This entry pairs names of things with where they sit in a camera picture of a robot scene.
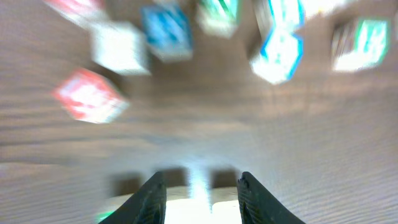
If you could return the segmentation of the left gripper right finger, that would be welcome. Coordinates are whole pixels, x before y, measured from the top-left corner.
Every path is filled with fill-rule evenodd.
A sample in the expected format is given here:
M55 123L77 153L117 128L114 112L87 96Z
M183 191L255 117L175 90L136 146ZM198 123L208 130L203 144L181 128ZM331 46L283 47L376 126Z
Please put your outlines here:
M242 224L304 224L250 172L242 173L237 190Z

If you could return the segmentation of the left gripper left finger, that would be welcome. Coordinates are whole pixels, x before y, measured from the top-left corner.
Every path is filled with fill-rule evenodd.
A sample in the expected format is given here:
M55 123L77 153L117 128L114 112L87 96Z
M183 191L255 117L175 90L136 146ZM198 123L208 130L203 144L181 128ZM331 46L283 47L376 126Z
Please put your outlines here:
M167 188L162 172L156 172L117 210L99 224L164 224Z

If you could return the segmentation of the yellow block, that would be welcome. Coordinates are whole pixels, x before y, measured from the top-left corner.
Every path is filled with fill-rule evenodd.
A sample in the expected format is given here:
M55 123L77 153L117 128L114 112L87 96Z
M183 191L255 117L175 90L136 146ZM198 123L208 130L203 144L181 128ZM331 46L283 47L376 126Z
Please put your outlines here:
M242 224L235 187L190 195L187 186L167 189L165 224Z

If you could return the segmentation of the green B block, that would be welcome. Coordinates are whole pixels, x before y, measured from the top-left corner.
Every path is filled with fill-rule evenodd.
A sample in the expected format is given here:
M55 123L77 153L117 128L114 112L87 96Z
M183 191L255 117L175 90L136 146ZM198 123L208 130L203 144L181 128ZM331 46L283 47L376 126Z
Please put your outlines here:
M356 72L378 66L389 47L391 22L359 17L337 26L331 40L331 67L336 72Z

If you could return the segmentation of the green R block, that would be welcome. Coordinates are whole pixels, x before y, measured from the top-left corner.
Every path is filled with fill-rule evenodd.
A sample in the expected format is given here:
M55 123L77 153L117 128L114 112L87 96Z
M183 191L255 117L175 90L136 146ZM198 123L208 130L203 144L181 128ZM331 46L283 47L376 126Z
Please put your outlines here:
M108 218L110 215L112 215L115 212L115 210L107 210L107 211L102 211L102 212L98 212L95 215L95 222L96 223L100 223L102 222L104 219Z

